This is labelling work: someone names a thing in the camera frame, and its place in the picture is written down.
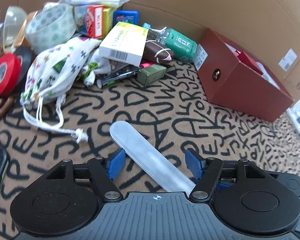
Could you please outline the large red white gift box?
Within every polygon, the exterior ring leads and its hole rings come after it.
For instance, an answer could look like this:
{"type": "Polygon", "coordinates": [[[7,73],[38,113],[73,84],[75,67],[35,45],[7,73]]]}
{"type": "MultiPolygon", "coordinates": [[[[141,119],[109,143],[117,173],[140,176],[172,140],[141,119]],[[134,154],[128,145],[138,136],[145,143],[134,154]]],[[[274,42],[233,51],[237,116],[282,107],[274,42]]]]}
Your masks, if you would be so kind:
{"type": "Polygon", "coordinates": [[[256,61],[253,58],[251,58],[248,54],[246,54],[244,51],[239,50],[236,50],[235,53],[237,54],[237,58],[239,59],[239,61],[253,69],[258,74],[263,74],[261,68],[257,65],[256,61]]]}

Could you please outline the cardboard backdrop wall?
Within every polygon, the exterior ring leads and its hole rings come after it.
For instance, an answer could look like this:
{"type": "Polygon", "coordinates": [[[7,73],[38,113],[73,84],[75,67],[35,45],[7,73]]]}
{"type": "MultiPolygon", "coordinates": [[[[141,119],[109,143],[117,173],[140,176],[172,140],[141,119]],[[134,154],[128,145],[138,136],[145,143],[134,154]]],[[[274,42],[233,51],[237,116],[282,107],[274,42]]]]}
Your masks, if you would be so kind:
{"type": "MultiPolygon", "coordinates": [[[[58,0],[0,0],[27,12],[58,0]]],[[[141,23],[166,25],[199,41],[205,28],[232,40],[269,67],[290,95],[300,99],[300,0],[128,0],[141,23]]]]}

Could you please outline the red playing card box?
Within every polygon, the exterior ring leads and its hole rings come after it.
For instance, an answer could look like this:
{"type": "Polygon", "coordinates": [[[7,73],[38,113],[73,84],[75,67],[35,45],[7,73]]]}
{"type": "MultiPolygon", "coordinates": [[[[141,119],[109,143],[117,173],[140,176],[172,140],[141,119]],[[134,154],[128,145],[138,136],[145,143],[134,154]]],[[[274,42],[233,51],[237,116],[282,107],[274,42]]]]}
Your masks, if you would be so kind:
{"type": "Polygon", "coordinates": [[[84,16],[84,34],[90,38],[103,36],[103,5],[87,5],[84,16]]]}

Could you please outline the red tape roll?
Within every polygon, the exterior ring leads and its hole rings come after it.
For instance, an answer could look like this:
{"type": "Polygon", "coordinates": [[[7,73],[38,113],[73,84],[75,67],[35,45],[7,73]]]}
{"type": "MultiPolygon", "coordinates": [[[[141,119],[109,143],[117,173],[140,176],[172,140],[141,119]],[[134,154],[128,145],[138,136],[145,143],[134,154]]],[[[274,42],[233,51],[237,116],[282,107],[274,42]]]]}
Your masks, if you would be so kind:
{"type": "Polygon", "coordinates": [[[15,89],[21,71],[19,58],[7,53],[0,58],[0,96],[9,96],[15,89]]]}

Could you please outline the olive green small box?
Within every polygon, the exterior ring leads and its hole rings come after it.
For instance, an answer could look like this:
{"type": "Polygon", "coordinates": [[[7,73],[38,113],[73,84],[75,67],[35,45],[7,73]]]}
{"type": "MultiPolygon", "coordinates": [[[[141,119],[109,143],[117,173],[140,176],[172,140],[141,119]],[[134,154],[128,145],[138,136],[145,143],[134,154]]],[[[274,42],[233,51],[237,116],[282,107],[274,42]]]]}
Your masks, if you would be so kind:
{"type": "Polygon", "coordinates": [[[152,64],[149,67],[142,68],[138,71],[136,80],[144,86],[148,86],[164,77],[166,67],[159,64],[152,64]]]}

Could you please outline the blue floss box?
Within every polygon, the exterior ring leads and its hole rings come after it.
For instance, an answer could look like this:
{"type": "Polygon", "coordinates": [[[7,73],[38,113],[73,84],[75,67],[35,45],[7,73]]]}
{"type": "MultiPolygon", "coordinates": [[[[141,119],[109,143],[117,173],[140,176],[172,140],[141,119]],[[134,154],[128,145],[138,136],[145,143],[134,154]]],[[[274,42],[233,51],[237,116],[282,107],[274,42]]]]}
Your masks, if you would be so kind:
{"type": "Polygon", "coordinates": [[[138,25],[139,12],[135,10],[117,10],[113,13],[113,26],[115,26],[117,22],[126,22],[138,25]]]}

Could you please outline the patterned letter table mat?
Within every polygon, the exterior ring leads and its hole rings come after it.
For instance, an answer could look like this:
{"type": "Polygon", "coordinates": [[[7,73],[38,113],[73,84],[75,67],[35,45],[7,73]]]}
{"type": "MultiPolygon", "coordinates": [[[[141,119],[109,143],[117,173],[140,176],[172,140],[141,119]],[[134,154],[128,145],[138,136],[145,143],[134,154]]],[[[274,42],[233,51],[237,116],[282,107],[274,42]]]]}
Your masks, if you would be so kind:
{"type": "Polygon", "coordinates": [[[69,135],[38,130],[23,117],[16,102],[0,121],[0,146],[10,162],[0,189],[0,239],[17,230],[10,204],[24,188],[63,159],[74,163],[117,149],[109,126],[119,120],[132,124],[181,172],[190,176],[184,151],[204,157],[248,159],[265,170],[300,176],[300,138],[285,114],[275,122],[207,102],[193,65],[174,62],[165,76],[149,86],[130,78],[99,89],[77,82],[62,107],[65,128],[82,128],[89,140],[77,144],[69,135]]]}

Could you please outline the dark red storage box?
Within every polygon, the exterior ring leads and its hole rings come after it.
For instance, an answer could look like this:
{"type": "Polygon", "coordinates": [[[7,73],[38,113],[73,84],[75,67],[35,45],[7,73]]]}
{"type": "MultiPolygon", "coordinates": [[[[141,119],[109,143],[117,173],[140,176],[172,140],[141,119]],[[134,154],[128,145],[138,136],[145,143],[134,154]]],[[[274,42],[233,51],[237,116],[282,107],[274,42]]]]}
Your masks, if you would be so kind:
{"type": "Polygon", "coordinates": [[[193,58],[207,100],[274,122],[293,103],[280,82],[267,81],[229,48],[232,41],[204,31],[193,58]]]}

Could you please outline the yellow white medicine box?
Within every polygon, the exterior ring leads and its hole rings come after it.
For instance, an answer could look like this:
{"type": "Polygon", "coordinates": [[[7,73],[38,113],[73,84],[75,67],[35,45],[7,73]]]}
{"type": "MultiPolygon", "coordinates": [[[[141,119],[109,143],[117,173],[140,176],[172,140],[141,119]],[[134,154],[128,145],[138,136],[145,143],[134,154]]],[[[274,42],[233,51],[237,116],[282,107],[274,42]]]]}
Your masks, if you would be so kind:
{"type": "Polygon", "coordinates": [[[141,63],[148,29],[118,22],[99,45],[101,57],[138,67],[141,63]]]}

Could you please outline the brown football shaped pouch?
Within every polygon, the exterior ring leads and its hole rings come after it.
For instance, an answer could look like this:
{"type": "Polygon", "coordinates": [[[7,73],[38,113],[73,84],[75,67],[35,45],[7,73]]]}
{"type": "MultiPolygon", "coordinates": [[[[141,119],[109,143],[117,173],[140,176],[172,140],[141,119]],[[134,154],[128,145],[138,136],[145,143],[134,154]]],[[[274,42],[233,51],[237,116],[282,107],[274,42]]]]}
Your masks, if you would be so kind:
{"type": "Polygon", "coordinates": [[[168,64],[173,61],[174,52],[156,40],[147,40],[142,58],[157,64],[168,64]]]}

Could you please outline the green label water bottle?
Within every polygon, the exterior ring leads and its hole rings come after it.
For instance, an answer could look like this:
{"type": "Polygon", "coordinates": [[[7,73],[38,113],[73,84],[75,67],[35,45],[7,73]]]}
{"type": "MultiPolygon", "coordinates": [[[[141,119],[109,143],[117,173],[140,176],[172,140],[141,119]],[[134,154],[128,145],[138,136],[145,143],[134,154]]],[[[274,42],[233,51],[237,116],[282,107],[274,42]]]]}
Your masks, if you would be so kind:
{"type": "Polygon", "coordinates": [[[167,26],[152,28],[144,23],[143,28],[148,29],[149,40],[155,40],[174,52],[174,57],[182,62],[191,63],[197,44],[189,37],[167,26]]]}

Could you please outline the frosted white case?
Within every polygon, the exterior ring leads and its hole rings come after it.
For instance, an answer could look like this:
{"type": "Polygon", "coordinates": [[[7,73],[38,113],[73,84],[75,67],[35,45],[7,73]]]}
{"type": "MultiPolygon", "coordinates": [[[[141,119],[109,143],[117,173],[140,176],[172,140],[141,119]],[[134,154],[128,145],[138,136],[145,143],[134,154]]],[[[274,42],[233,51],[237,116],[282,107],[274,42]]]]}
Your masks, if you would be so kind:
{"type": "Polygon", "coordinates": [[[109,133],[118,146],[167,192],[185,192],[190,195],[195,183],[179,171],[130,123],[116,121],[109,133]]]}

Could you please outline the black pen pack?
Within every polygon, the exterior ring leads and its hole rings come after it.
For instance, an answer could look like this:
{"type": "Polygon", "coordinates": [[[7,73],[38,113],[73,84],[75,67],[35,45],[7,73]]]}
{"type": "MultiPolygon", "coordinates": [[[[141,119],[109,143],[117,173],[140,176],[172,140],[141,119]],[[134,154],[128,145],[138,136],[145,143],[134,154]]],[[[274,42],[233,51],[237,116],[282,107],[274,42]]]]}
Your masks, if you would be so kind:
{"type": "Polygon", "coordinates": [[[96,80],[96,85],[98,88],[113,85],[118,81],[135,75],[140,69],[141,66],[123,64],[112,70],[109,74],[103,74],[99,79],[96,80]]]}

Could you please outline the white patterned drawstring bag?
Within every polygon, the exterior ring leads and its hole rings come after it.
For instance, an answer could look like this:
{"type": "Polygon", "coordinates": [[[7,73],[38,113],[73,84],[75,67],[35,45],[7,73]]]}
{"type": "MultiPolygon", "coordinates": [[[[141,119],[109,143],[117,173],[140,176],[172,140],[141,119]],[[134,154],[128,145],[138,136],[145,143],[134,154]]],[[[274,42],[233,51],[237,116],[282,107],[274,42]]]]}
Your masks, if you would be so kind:
{"type": "Polygon", "coordinates": [[[25,120],[39,129],[68,134],[77,143],[88,140],[88,135],[81,128],[63,129],[64,116],[61,106],[65,103],[66,93],[77,79],[89,56],[100,45],[95,38],[74,37],[64,44],[41,52],[31,64],[25,89],[20,96],[25,120]],[[59,123],[48,124],[42,118],[43,106],[56,103],[59,123]]]}

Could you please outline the clear glass ball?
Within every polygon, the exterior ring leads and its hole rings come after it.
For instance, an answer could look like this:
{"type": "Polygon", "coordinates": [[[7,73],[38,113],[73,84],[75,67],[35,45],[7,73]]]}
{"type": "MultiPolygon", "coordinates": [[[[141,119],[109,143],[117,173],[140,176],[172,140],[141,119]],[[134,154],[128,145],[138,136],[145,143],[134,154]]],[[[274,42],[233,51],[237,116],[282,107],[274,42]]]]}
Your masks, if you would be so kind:
{"type": "Polygon", "coordinates": [[[4,20],[3,45],[10,47],[18,36],[18,33],[27,18],[24,9],[18,6],[9,6],[4,20]]]}

